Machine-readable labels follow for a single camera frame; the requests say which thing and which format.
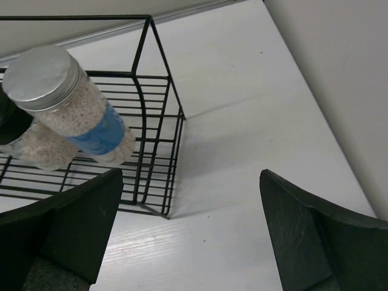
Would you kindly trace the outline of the black-cap white spice bottle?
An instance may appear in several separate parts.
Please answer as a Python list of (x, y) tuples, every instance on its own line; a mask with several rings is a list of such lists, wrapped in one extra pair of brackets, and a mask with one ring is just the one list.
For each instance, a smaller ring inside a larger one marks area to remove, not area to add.
[(78, 149), (1, 92), (1, 152), (54, 171), (67, 167)]

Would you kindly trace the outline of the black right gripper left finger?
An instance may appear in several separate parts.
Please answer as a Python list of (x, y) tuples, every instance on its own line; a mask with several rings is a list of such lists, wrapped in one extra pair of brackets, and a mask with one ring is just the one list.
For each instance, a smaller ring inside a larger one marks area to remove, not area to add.
[(1, 213), (1, 290), (89, 290), (96, 283), (123, 189), (113, 169)]

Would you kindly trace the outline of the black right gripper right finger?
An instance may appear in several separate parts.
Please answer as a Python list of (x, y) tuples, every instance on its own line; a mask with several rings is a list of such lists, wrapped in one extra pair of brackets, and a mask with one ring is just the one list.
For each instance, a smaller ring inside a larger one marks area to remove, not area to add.
[(270, 170), (261, 172), (259, 188), (283, 290), (387, 290), (387, 221)]

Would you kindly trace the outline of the silver-lid jar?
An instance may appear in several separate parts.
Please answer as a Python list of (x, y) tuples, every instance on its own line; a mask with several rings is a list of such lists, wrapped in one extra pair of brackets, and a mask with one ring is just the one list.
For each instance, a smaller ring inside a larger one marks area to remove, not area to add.
[(135, 151), (130, 128), (62, 47), (21, 53), (6, 68), (2, 89), (20, 109), (101, 164), (120, 166)]

